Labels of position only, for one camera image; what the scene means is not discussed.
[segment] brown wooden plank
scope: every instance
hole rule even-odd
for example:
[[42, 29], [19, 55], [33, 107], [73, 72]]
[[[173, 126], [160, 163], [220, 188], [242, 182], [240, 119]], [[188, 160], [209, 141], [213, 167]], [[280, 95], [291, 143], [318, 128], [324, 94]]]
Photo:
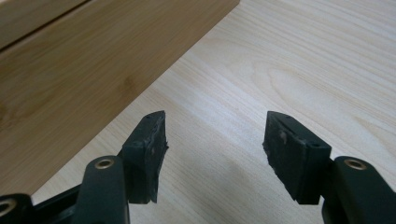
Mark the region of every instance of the brown wooden plank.
[[0, 49], [85, 0], [0, 0]]
[[33, 193], [236, 5], [91, 1], [0, 54], [0, 194]]

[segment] wooden table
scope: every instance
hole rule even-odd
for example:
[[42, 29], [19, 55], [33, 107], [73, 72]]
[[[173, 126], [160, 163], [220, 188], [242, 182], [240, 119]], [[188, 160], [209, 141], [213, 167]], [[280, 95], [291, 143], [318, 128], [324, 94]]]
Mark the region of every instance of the wooden table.
[[392, 1], [242, 0], [33, 198], [79, 184], [89, 161], [117, 154], [157, 110], [170, 146], [159, 202], [131, 205], [133, 223], [322, 223], [321, 206], [294, 202], [268, 165], [267, 110], [396, 189], [395, 27]]

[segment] wooden surface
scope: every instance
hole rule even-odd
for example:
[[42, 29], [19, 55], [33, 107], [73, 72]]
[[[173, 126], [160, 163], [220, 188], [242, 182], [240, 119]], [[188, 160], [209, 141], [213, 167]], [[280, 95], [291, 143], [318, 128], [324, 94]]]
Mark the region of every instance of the wooden surface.
[[34, 193], [237, 0], [90, 1], [0, 53], [0, 194]]
[[117, 154], [147, 113], [167, 113], [158, 204], [134, 223], [322, 223], [293, 202], [262, 150], [266, 112], [290, 114], [373, 164], [396, 189], [396, 5], [261, 1], [240, 5], [146, 89], [35, 195], [80, 183]]
[[84, 0], [0, 0], [0, 49], [82, 2]]

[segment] metal ring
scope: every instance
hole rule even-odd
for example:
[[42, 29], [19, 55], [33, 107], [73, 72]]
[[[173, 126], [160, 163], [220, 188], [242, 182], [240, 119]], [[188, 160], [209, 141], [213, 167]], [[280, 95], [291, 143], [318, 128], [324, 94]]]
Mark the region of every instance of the metal ring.
[[344, 160], [344, 163], [349, 166], [350, 168], [353, 168], [355, 170], [365, 170], [367, 169], [367, 166], [364, 165], [364, 163], [362, 163], [361, 161], [355, 161], [352, 159], [347, 159]]
[[107, 169], [108, 167], [112, 166], [114, 161], [111, 159], [103, 159], [95, 164], [96, 169], [103, 170]]
[[15, 199], [5, 199], [0, 202], [0, 206], [1, 205], [6, 206], [6, 208], [4, 210], [0, 211], [0, 217], [3, 217], [17, 206], [17, 201], [15, 201]]

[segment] wooden board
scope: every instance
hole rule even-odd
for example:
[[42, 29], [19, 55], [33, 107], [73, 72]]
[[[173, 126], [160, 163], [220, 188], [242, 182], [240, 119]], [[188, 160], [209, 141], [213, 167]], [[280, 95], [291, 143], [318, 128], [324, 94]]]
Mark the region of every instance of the wooden board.
[[91, 1], [0, 54], [0, 192], [33, 193], [238, 1]]
[[0, 49], [83, 2], [84, 0], [0, 0]]
[[294, 202], [268, 165], [267, 110], [297, 118], [332, 159], [370, 162], [396, 190], [395, 12], [395, 1], [241, 1], [35, 201], [81, 183], [89, 161], [117, 154], [160, 109], [169, 150], [158, 203], [131, 204], [132, 223], [323, 224], [321, 204]]

